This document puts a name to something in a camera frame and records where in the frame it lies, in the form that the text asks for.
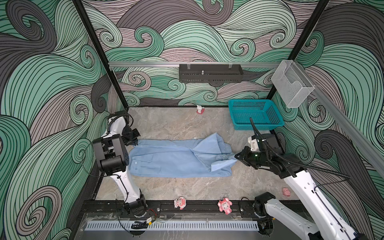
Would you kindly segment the light blue long sleeve shirt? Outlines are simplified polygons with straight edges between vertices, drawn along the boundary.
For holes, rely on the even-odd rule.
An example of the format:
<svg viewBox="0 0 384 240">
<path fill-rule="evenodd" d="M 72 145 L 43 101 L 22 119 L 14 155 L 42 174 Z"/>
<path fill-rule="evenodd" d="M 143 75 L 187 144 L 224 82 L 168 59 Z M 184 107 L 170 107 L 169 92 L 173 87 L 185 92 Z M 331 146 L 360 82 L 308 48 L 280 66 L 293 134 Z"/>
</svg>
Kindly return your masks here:
<svg viewBox="0 0 384 240">
<path fill-rule="evenodd" d="M 157 178 L 229 177 L 237 162 L 217 133 L 205 139 L 139 140 L 129 159 L 132 175 Z"/>
</svg>

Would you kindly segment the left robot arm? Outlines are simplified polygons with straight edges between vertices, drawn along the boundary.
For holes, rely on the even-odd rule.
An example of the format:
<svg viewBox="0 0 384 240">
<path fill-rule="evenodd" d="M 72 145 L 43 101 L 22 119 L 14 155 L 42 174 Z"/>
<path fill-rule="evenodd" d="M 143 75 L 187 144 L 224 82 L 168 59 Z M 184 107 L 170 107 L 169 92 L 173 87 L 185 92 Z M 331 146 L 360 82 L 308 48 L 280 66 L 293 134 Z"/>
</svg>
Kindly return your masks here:
<svg viewBox="0 0 384 240">
<path fill-rule="evenodd" d="M 132 123 L 133 118 L 127 111 L 109 115 L 105 133 L 93 140 L 92 146 L 99 170 L 111 177 L 121 190 L 124 208 L 129 214 L 142 216 L 147 211 L 146 200 L 128 168 L 127 146 L 138 145 L 140 136 L 137 129 L 132 129 Z"/>
</svg>

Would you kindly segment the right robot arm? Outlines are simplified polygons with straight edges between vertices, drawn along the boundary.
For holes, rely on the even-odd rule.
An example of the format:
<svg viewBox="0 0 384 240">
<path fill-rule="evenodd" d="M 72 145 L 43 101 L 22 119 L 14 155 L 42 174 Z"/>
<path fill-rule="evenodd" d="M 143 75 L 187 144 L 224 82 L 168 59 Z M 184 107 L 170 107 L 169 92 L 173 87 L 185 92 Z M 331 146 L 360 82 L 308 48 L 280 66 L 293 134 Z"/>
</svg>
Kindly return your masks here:
<svg viewBox="0 0 384 240">
<path fill-rule="evenodd" d="M 236 154 L 236 159 L 255 170 L 274 173 L 296 193 L 313 219 L 310 223 L 304 217 L 289 209 L 271 193 L 255 197 L 253 209 L 260 224 L 260 233 L 268 235 L 276 219 L 302 240 L 366 240 L 367 236 L 356 232 L 335 210 L 321 191 L 321 185 L 313 180 L 309 170 L 325 172 L 348 180 L 349 176 L 318 167 L 304 165 L 293 154 L 283 154 L 278 145 L 271 145 L 270 134 L 261 134 L 251 122 L 254 135 L 250 145 Z"/>
</svg>

